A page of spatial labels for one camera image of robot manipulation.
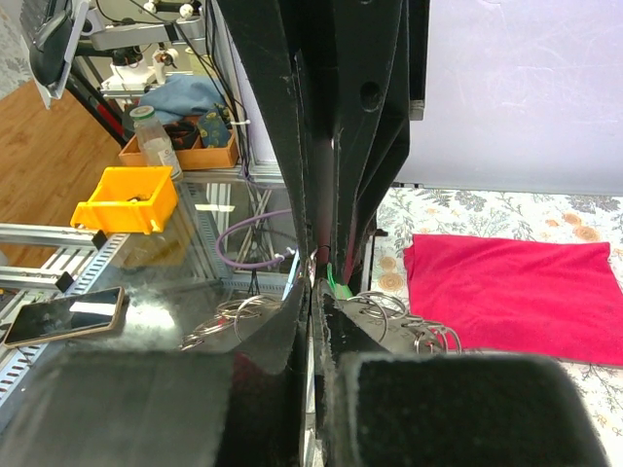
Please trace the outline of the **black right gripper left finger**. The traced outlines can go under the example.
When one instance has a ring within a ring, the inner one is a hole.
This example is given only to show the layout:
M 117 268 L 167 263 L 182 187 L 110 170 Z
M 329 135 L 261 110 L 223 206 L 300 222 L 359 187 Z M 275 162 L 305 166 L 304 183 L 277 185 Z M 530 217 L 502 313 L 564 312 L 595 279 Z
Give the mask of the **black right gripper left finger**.
M 1 440 L 5 466 L 296 466 L 311 285 L 224 353 L 66 351 Z

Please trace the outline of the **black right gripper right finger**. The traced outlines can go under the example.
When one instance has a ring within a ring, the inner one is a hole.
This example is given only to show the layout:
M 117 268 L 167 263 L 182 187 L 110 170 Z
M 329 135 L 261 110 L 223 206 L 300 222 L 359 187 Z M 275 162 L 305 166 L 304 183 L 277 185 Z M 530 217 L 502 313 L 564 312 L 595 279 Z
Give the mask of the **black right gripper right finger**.
M 407 356 L 360 352 L 340 359 L 348 403 L 395 400 L 400 427 L 418 435 L 427 466 L 605 466 L 580 395 L 552 359 L 513 354 Z

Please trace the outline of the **green tag key set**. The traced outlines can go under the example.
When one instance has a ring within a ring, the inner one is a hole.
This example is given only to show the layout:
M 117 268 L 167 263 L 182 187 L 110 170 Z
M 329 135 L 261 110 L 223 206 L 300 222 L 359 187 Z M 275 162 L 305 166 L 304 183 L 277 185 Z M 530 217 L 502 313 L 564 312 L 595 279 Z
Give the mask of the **green tag key set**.
M 352 292 L 349 287 L 345 284 L 340 284 L 335 280 L 333 275 L 333 266 L 331 263 L 327 264 L 326 274 L 329 287 L 338 300 L 348 300 L 352 297 Z

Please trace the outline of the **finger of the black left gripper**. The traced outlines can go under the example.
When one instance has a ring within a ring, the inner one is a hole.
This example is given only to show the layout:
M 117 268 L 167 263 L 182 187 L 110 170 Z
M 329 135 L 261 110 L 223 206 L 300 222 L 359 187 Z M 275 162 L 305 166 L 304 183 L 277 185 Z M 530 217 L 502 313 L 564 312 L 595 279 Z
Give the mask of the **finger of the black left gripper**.
M 410 152 L 410 122 L 421 118 L 430 4 L 337 1 L 334 131 L 335 202 L 331 264 L 347 282 L 370 225 Z
M 300 80 L 300 41 L 293 1 L 221 1 L 230 30 L 275 151 L 292 208 L 302 258 L 312 252 L 305 207 Z

